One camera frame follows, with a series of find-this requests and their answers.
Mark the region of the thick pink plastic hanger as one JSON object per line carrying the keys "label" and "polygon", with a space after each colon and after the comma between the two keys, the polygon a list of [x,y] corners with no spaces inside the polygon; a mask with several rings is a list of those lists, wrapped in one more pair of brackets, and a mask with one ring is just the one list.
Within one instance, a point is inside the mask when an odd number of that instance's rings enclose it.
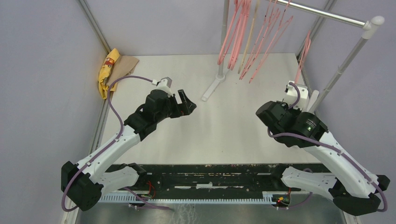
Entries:
{"label": "thick pink plastic hanger", "polygon": [[223,64],[225,56],[227,55],[227,53],[229,51],[231,42],[228,39],[229,38],[231,38],[231,40],[233,39],[233,35],[231,35],[231,28],[235,22],[237,13],[245,5],[245,2],[246,2],[245,0],[234,0],[233,1],[234,11],[233,11],[233,15],[231,17],[231,25],[228,25],[228,13],[229,13],[230,1],[229,0],[224,1],[222,28],[221,28],[222,44],[221,44],[221,48],[220,48],[219,56],[218,56],[218,60],[217,60],[218,65]]}

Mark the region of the thin pink wire hanger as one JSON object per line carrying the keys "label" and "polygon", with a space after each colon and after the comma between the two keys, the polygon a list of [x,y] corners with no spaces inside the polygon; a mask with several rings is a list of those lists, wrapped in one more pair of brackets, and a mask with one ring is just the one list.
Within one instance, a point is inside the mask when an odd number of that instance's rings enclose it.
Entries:
{"label": "thin pink wire hanger", "polygon": [[307,33],[307,36],[305,38],[305,41],[304,41],[304,45],[303,45],[303,49],[302,49],[301,54],[300,54],[300,58],[298,60],[298,69],[297,69],[297,73],[296,73],[296,76],[295,76],[295,79],[294,79],[294,83],[295,84],[298,83],[299,77],[300,77],[300,75],[302,73],[302,69],[304,67],[305,60],[306,60],[307,55],[309,53],[309,49],[310,49],[310,46],[311,46],[310,35],[311,35],[311,31],[309,30],[308,33]]}

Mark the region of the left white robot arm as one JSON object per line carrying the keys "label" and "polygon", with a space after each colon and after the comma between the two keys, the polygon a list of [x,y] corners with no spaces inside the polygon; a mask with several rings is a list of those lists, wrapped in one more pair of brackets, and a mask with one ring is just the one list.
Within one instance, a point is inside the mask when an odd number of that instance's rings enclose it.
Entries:
{"label": "left white robot arm", "polygon": [[143,189],[147,184],[145,171],[138,165],[124,167],[108,172],[107,170],[127,150],[139,144],[156,130],[158,123],[166,118],[179,118],[190,115],[197,107],[188,99],[184,90],[178,90],[181,103],[174,94],[163,90],[152,90],[144,104],[121,122],[120,130],[93,153],[77,163],[66,162],[61,168],[62,209],[66,208],[66,198],[75,203],[82,211],[92,208],[99,199],[124,187]]}

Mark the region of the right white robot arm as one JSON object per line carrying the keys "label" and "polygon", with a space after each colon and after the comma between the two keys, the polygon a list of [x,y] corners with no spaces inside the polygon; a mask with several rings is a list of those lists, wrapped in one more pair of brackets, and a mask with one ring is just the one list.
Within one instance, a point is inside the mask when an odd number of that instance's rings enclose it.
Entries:
{"label": "right white robot arm", "polygon": [[270,177],[273,189],[307,190],[329,199],[353,216],[388,210],[384,192],[389,178],[375,175],[359,164],[316,115],[285,102],[269,101],[256,111],[256,116],[267,127],[269,137],[287,147],[303,149],[330,171],[325,175],[281,164]]}

